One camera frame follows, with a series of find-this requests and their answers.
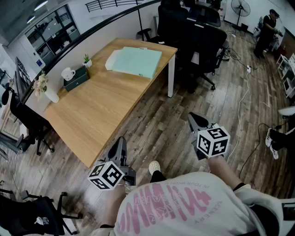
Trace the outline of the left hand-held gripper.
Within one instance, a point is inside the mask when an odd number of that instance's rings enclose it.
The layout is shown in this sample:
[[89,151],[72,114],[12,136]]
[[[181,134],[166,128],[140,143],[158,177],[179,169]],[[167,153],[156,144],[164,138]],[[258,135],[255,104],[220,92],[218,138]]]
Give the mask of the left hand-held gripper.
[[100,190],[114,190],[121,180],[128,186],[136,186],[136,172],[126,165],[127,142],[124,137],[119,137],[108,152],[108,158],[115,157],[102,164],[95,165],[88,180]]

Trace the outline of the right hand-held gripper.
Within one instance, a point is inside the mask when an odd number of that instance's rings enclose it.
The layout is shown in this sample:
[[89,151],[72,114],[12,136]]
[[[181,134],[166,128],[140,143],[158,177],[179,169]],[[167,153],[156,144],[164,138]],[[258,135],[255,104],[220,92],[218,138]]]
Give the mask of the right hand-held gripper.
[[192,145],[198,160],[223,156],[228,151],[230,135],[223,126],[214,124],[210,128],[204,116],[192,112],[188,113],[188,122],[192,133],[197,134]]

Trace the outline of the mint green box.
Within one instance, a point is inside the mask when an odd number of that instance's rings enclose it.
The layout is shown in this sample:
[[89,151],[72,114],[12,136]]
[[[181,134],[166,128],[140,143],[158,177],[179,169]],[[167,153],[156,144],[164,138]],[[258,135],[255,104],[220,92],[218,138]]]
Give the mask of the mint green box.
[[161,51],[124,47],[115,56],[111,70],[153,79],[161,57]]

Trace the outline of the white box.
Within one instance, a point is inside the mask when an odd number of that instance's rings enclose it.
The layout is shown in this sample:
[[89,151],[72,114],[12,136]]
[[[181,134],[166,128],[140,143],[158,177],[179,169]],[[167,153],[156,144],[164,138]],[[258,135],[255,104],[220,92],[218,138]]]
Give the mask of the white box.
[[105,67],[108,71],[113,71],[114,64],[116,60],[118,59],[118,56],[121,54],[122,49],[114,50],[112,54],[109,56],[105,63]]

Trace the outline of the person's right forearm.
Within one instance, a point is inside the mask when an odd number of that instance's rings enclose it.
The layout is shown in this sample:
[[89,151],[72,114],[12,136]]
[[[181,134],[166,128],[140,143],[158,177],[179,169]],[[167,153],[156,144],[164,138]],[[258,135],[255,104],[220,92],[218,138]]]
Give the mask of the person's right forearm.
[[244,186],[237,175],[231,170],[227,161],[222,156],[215,156],[207,159],[210,171],[213,175],[216,175],[224,181],[233,191]]

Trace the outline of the person's left forearm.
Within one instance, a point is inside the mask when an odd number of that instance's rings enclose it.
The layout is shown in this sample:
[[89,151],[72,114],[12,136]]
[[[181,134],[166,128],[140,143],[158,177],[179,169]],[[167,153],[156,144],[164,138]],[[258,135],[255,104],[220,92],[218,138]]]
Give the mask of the person's left forearm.
[[125,184],[119,183],[114,190],[107,192],[105,210],[102,218],[102,225],[114,227],[120,205],[126,197]]

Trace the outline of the person's white shoe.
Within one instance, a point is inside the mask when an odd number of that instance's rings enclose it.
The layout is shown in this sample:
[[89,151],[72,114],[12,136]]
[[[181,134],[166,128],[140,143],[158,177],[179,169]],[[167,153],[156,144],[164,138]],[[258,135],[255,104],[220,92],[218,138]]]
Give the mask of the person's white shoe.
[[159,172],[161,171],[160,164],[156,160],[150,162],[148,169],[151,175],[153,175],[156,171],[159,171]]

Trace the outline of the person's black trouser leg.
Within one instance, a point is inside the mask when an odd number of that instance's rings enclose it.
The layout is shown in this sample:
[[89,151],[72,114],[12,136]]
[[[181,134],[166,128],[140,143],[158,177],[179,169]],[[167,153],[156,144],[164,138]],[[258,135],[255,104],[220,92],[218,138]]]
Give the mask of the person's black trouser leg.
[[157,183],[157,182],[161,182],[165,180],[166,180],[166,177],[161,173],[161,171],[156,170],[152,174],[150,183]]

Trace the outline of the white desk leg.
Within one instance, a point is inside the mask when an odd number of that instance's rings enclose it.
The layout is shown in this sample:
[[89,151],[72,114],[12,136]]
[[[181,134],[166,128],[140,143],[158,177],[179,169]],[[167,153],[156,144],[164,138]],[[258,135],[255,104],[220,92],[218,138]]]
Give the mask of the white desk leg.
[[175,60],[176,60],[176,52],[171,57],[168,63],[168,92],[167,95],[169,98],[173,96],[173,88],[174,88],[174,75],[175,75]]

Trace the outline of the dark green drawer box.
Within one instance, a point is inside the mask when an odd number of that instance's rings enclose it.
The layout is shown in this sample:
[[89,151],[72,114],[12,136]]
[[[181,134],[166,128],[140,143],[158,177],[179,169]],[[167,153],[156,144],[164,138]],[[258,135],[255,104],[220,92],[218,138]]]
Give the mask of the dark green drawer box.
[[75,71],[75,75],[69,81],[64,80],[64,88],[67,92],[73,90],[74,88],[78,87],[80,84],[84,83],[85,81],[90,79],[88,68],[82,66],[81,68]]

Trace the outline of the person's white printed shirt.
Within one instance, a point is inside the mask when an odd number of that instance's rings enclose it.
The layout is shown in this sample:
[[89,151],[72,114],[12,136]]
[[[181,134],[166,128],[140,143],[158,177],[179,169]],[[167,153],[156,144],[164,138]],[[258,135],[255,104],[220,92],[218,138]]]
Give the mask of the person's white printed shirt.
[[192,172],[131,191],[112,228],[90,236],[295,236],[282,202],[250,185],[231,189],[219,177]]

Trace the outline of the white vase with flowers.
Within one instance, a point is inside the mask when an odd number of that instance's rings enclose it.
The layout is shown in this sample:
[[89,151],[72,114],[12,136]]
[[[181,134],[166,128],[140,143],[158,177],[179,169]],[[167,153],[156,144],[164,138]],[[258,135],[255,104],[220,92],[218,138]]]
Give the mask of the white vase with flowers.
[[45,94],[51,102],[57,103],[59,101],[59,97],[48,83],[47,75],[44,71],[42,71],[38,79],[34,81],[33,90],[37,100],[40,100]]

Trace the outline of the white mug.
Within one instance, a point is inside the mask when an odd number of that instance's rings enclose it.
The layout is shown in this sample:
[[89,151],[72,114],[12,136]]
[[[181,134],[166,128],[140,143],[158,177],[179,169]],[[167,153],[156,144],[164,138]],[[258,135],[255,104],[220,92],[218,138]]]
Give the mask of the white mug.
[[66,80],[66,81],[70,81],[76,74],[75,70],[72,70],[70,67],[65,68],[62,72],[61,72],[61,76]]

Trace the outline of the black standing fan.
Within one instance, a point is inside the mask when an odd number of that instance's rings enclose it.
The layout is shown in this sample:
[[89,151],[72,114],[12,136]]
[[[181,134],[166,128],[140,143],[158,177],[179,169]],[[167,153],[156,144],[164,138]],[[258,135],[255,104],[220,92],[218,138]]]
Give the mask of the black standing fan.
[[247,17],[251,13],[250,6],[245,0],[232,0],[231,8],[238,15],[237,23],[233,25],[233,28],[241,30],[241,26],[239,26],[240,17]]

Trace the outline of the glass-door shelf cabinet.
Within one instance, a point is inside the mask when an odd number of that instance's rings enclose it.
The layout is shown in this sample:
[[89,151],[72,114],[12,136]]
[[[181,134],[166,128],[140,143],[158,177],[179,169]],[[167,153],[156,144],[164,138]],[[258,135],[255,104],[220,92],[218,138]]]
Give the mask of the glass-door shelf cabinet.
[[56,54],[79,37],[80,33],[74,23],[67,5],[55,10],[25,33],[38,54],[47,65]]

